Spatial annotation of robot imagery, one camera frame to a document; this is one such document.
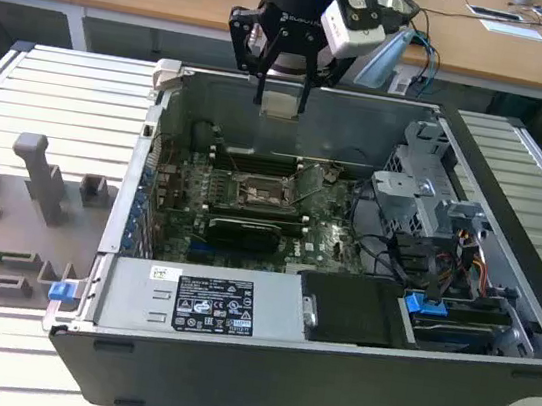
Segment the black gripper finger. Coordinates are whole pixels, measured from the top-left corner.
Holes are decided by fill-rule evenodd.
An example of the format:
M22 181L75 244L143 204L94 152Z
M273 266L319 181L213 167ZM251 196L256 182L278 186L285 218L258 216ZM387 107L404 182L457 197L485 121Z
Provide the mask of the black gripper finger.
M229 33L236 58L236 65L257 79L257 90L253 102L262 104L266 77L277 57L281 55L284 42L280 10L258 8L255 10L235 6L229 17ZM260 55L256 56L249 45L254 27L263 31L267 41Z
M320 68L317 61L319 52L320 47L315 41L309 41L305 45L306 72L302 92L299 95L298 114L305 112L309 94L314 88L335 87L357 59L357 57L344 59L334 57L325 67Z

